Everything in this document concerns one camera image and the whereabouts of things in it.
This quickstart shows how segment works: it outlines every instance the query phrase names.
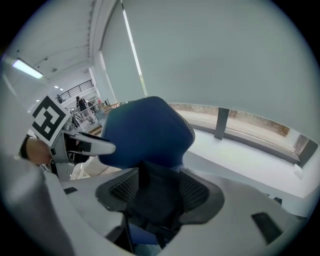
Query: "fluorescent light fixture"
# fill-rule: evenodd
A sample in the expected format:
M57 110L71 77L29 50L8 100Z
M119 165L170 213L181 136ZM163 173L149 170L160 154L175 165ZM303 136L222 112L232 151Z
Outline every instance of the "fluorescent light fixture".
M28 75L40 79L44 75L41 74L40 72L36 71L33 67L28 65L27 63L23 62L21 59L17 59L12 66L18 70L21 70L24 73L27 73Z

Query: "railing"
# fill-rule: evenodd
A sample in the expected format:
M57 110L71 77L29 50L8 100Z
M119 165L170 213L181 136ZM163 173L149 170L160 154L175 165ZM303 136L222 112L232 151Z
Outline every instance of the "railing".
M67 99L70 99L74 96L78 96L78 94L80 94L83 91L86 91L88 89L91 89L92 87L94 87L92 80L88 80L86 82L83 82L67 91L65 91L64 93L60 94L59 96L61 97L61 99L63 101L66 101Z

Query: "ceiling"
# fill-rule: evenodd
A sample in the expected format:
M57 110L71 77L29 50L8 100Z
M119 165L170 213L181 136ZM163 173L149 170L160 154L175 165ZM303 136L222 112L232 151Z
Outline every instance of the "ceiling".
M21 58L46 79L88 61L94 4L95 0L48 1L22 27L6 55Z

